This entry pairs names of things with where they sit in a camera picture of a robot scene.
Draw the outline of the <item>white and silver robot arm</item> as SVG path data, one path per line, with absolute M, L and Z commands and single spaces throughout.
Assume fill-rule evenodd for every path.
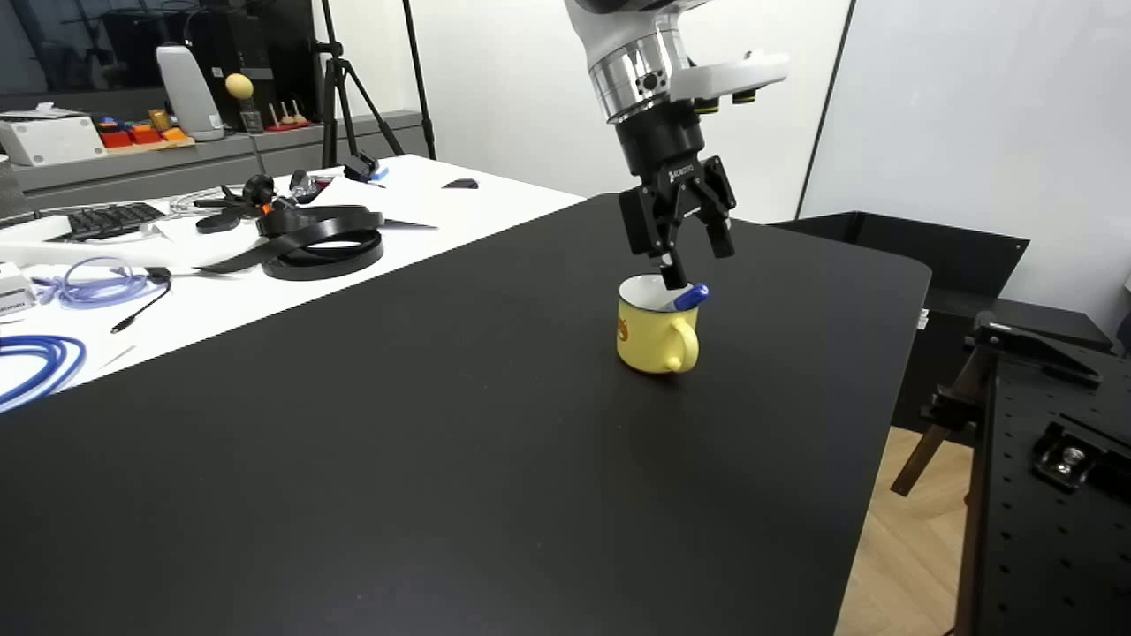
M 678 228 L 696 215 L 709 251 L 731 257 L 735 190 L 718 156 L 702 156 L 702 95 L 678 95 L 689 72 L 678 11 L 682 0 L 566 0 L 588 49 L 588 72 L 619 135 L 633 190 L 619 196 L 633 256 L 662 267 L 667 290 L 686 288 Z

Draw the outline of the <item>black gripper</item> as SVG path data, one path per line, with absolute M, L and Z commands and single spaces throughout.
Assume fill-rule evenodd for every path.
M 646 256 L 662 269 L 662 284 L 678 290 L 686 284 L 676 236 L 678 215 L 676 202 L 646 190 L 656 177 L 676 173 L 682 165 L 696 165 L 702 153 L 699 113 L 689 104 L 656 104 L 626 117 L 619 128 L 619 145 L 626 153 L 629 173 L 636 177 L 633 190 L 619 196 L 621 228 L 633 256 Z M 709 251 L 718 257 L 731 257 L 731 208 L 735 190 L 723 173 L 723 162 L 709 156 L 696 181 L 699 221 L 709 236 Z

